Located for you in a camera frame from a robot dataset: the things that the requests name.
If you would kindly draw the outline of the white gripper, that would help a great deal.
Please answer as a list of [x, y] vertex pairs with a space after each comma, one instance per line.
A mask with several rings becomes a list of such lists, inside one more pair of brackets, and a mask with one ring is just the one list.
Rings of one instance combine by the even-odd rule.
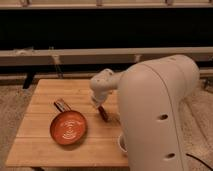
[[96, 108], [106, 101], [109, 91], [113, 89], [113, 76], [112, 70], [104, 69], [90, 79], [91, 100]]

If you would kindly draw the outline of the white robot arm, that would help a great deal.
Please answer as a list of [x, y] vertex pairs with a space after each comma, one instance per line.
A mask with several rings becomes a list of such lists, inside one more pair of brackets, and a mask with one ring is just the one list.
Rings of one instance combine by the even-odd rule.
[[143, 61], [119, 73], [105, 69], [90, 80], [97, 107], [117, 91], [130, 171], [188, 171], [178, 108], [198, 81], [199, 69], [185, 55]]

